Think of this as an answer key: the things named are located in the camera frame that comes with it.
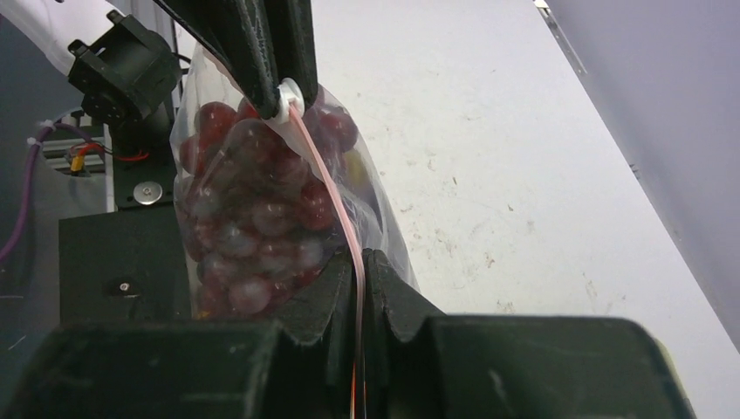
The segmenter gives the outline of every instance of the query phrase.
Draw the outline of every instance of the bag of grapes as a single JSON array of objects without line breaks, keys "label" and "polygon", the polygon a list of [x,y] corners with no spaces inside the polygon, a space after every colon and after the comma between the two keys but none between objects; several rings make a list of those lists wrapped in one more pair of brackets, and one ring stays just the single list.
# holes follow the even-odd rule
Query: bag of grapes
[{"label": "bag of grapes", "polygon": [[[198,48],[170,143],[198,319],[252,319],[309,286],[345,233],[316,160],[261,120]],[[349,112],[323,87],[302,118],[364,249],[416,287],[408,251]]]}]

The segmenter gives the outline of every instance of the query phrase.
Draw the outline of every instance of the grape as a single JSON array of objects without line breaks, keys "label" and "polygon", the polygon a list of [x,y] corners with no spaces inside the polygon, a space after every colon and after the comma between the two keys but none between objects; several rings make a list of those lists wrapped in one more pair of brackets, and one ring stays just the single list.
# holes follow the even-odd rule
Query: grape
[{"label": "grape", "polygon": [[187,226],[181,225],[180,232],[182,236],[182,244],[185,246],[185,251],[191,259],[196,262],[200,262],[203,255],[205,255],[206,250],[203,249],[201,243],[195,238],[193,231],[188,229]]},{"label": "grape", "polygon": [[279,237],[266,238],[257,250],[262,269],[273,273],[290,268],[295,256],[296,245],[288,239]]},{"label": "grape", "polygon": [[195,115],[195,130],[200,133],[201,142],[208,147],[223,141],[226,133],[234,125],[236,111],[222,102],[209,102]]},{"label": "grape", "polygon": [[305,238],[296,245],[296,269],[302,271],[317,266],[324,258],[324,246],[316,238]]},{"label": "grape", "polygon": [[268,174],[272,183],[278,186],[299,189],[308,180],[308,162],[288,147],[280,148],[273,154],[274,166]]},{"label": "grape", "polygon": [[357,143],[358,129],[349,113],[341,107],[329,107],[328,112],[319,116],[319,125],[326,136],[339,144],[344,153],[354,148]]},{"label": "grape", "polygon": [[272,168],[273,153],[283,139],[261,120],[241,120],[226,138],[229,152],[237,164],[245,167]]},{"label": "grape", "polygon": [[229,301],[241,314],[257,314],[270,303],[271,286],[259,276],[236,282],[229,287]]},{"label": "grape", "polygon": [[242,274],[241,266],[237,262],[228,260],[215,252],[203,258],[198,265],[198,271],[204,285],[217,282],[219,285],[226,286],[239,279]]},{"label": "grape", "polygon": [[261,198],[252,207],[252,222],[260,233],[282,236],[296,225],[294,211],[287,202],[277,198]]},{"label": "grape", "polygon": [[190,216],[196,219],[211,218],[222,207],[221,194],[202,179],[194,179],[185,198],[185,205],[189,208]]},{"label": "grape", "polygon": [[298,207],[298,220],[308,230],[325,230],[334,221],[332,199],[324,183],[314,180],[302,189]]},{"label": "grape", "polygon": [[218,226],[216,222],[207,219],[198,219],[192,222],[193,237],[200,243],[201,247],[210,251],[216,246],[216,233]]},{"label": "grape", "polygon": [[256,231],[229,222],[220,229],[216,248],[226,257],[246,258],[257,251],[259,241],[260,236]]}]

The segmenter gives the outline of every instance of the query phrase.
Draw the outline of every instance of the red grape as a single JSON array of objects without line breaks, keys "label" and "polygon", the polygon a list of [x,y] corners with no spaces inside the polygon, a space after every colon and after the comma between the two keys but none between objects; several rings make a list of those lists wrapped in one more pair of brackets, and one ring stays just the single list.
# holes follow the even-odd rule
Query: red grape
[{"label": "red grape", "polygon": [[270,303],[271,285],[259,276],[247,278],[229,287],[229,301],[241,314],[257,314]]},{"label": "red grape", "polygon": [[195,115],[195,130],[205,147],[220,143],[234,125],[236,111],[223,102],[209,102]]},{"label": "red grape", "polygon": [[278,186],[300,188],[308,179],[308,162],[288,147],[280,148],[272,157],[275,166],[269,179]]},{"label": "red grape", "polygon": [[272,168],[274,152],[283,139],[261,120],[241,120],[226,138],[229,151],[239,165],[247,168]]},{"label": "red grape", "polygon": [[266,236],[282,236],[296,225],[292,206],[280,199],[262,198],[252,207],[252,222]]},{"label": "red grape", "polygon": [[229,297],[220,285],[203,285],[197,296],[198,317],[201,319],[219,318],[231,310]]},{"label": "red grape", "polygon": [[195,219],[211,218],[221,210],[221,194],[215,188],[195,179],[185,199],[185,205],[190,216]]},{"label": "red grape", "polygon": [[197,134],[192,135],[180,145],[180,165],[191,175],[200,176],[216,152],[217,145],[209,145],[205,141],[200,141]]},{"label": "red grape", "polygon": [[296,284],[301,288],[308,286],[319,277],[319,274],[321,274],[321,268],[312,268],[302,271],[296,275]]},{"label": "red grape", "polygon": [[290,268],[296,257],[296,245],[285,238],[266,238],[259,245],[257,257],[265,271],[284,271]]},{"label": "red grape", "polygon": [[195,234],[186,225],[180,224],[180,235],[182,237],[182,244],[185,246],[185,251],[188,253],[191,259],[196,262],[200,262],[205,255],[206,250],[203,249],[201,242],[195,238]]},{"label": "red grape", "polygon": [[246,258],[257,251],[260,236],[252,229],[243,229],[236,223],[226,223],[218,233],[216,248],[229,258]]},{"label": "red grape", "polygon": [[297,208],[298,220],[308,230],[325,230],[334,221],[332,198],[324,183],[314,180],[301,189]]},{"label": "red grape", "polygon": [[319,116],[319,125],[324,133],[339,144],[342,152],[354,148],[357,143],[358,129],[349,113],[341,107],[332,107],[329,112]]},{"label": "red grape", "polygon": [[218,230],[218,225],[214,221],[197,219],[193,222],[193,237],[198,240],[201,247],[207,251],[210,251],[215,247],[216,232]]},{"label": "red grape", "polygon": [[313,268],[321,263],[324,258],[324,246],[315,238],[305,238],[296,245],[296,269]]},{"label": "red grape", "polygon": [[212,283],[215,279],[222,286],[231,284],[242,274],[239,263],[228,260],[214,252],[203,258],[203,261],[198,265],[198,271],[202,283]]},{"label": "red grape", "polygon": [[260,119],[259,113],[247,98],[242,98],[236,110],[236,122],[247,119]]}]

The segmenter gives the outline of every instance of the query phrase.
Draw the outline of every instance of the purple cable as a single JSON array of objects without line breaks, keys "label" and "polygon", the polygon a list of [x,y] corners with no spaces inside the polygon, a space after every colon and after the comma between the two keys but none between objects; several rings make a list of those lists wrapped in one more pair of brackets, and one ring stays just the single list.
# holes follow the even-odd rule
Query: purple cable
[{"label": "purple cable", "polygon": [[[64,129],[65,131],[69,131],[75,135],[78,135],[79,138],[81,138],[84,142],[88,144],[97,144],[95,140],[93,140],[92,136],[85,132],[84,129],[81,129],[80,127],[75,127],[74,125],[65,124],[64,122],[57,122],[54,124],[54,127],[57,129]],[[100,156],[100,159],[105,163],[106,162],[106,154],[103,151],[100,151],[98,149],[95,150],[96,153]]]},{"label": "purple cable", "polygon": [[36,136],[36,144],[33,144],[31,149],[28,151],[28,157],[25,159],[21,208],[18,211],[16,226],[13,227],[13,232],[10,234],[10,238],[5,246],[0,250],[0,263],[4,262],[8,255],[10,255],[18,244],[18,241],[21,239],[21,234],[23,234],[25,223],[28,219],[28,207],[31,204],[31,181],[33,180],[33,168],[36,166],[36,159],[38,158],[38,151],[41,149],[41,144],[46,140],[46,137],[50,132],[51,128],[49,127],[45,127],[39,131]]},{"label": "purple cable", "polygon": [[[87,143],[94,143],[95,141],[86,133],[84,130],[75,127],[73,125],[57,122],[54,124],[55,128],[64,129],[73,134],[79,135],[79,138]],[[31,146],[28,150],[28,157],[25,159],[25,170],[24,170],[24,186],[23,193],[21,194],[21,208],[18,210],[18,218],[16,219],[16,225],[13,227],[13,232],[10,234],[8,242],[5,243],[3,248],[0,250],[0,264],[5,261],[10,253],[15,249],[18,241],[21,239],[21,235],[25,229],[26,221],[28,220],[28,207],[31,204],[31,181],[33,180],[33,169],[36,167],[36,159],[38,158],[38,152],[41,150],[41,145],[46,141],[46,137],[53,131],[53,128],[44,127],[36,135],[36,144]],[[105,161],[105,154],[99,152],[100,158]]]}]

